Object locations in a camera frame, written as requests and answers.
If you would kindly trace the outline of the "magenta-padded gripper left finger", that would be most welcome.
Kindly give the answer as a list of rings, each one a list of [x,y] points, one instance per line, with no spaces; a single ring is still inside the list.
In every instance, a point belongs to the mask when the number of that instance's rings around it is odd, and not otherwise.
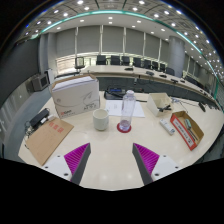
[[[91,145],[87,143],[65,155],[55,156],[42,169],[79,185],[90,154]]]

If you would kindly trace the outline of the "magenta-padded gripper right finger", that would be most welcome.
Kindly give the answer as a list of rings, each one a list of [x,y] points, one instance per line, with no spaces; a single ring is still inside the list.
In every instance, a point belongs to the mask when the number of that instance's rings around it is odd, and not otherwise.
[[[181,170],[168,155],[159,155],[137,143],[133,144],[132,153],[144,185]]]

